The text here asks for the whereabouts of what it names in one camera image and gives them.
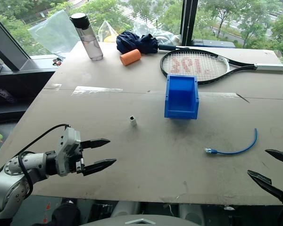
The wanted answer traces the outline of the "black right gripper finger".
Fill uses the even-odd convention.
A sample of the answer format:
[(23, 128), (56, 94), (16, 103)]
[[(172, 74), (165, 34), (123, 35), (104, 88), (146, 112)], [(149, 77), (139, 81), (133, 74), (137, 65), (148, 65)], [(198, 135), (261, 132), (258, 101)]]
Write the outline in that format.
[(266, 149), (265, 151), (271, 156), (273, 156), (274, 158), (283, 162), (283, 152), (282, 151), (278, 151), (275, 149)]
[(259, 187), (276, 197), (283, 204), (283, 191), (274, 187), (271, 179), (251, 170), (247, 170), (247, 174)]

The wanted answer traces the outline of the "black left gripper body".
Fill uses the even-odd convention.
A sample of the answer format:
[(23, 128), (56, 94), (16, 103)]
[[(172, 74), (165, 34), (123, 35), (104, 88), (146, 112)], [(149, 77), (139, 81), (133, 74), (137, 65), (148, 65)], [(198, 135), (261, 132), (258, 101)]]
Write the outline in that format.
[(70, 173), (83, 173), (84, 167), (83, 142), (81, 142), (70, 150)]

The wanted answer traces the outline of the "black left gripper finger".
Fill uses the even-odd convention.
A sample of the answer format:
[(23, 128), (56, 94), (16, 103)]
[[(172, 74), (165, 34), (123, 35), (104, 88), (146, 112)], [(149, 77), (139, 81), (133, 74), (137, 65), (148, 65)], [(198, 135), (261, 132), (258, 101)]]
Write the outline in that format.
[(111, 166), (113, 163), (115, 163), (117, 160), (116, 159), (105, 159), (101, 161), (97, 161), (92, 165), (84, 167), (82, 174), (84, 176), (91, 175), (97, 172), (100, 172), (107, 167)]
[(87, 141), (82, 141), (80, 143), (80, 147), (82, 149), (87, 149), (87, 148), (97, 148), (97, 147), (101, 147), (103, 145), (106, 145), (110, 142), (110, 140), (108, 139), (104, 139), (104, 138), (101, 138), (101, 139), (95, 139), (95, 140), (87, 140)]

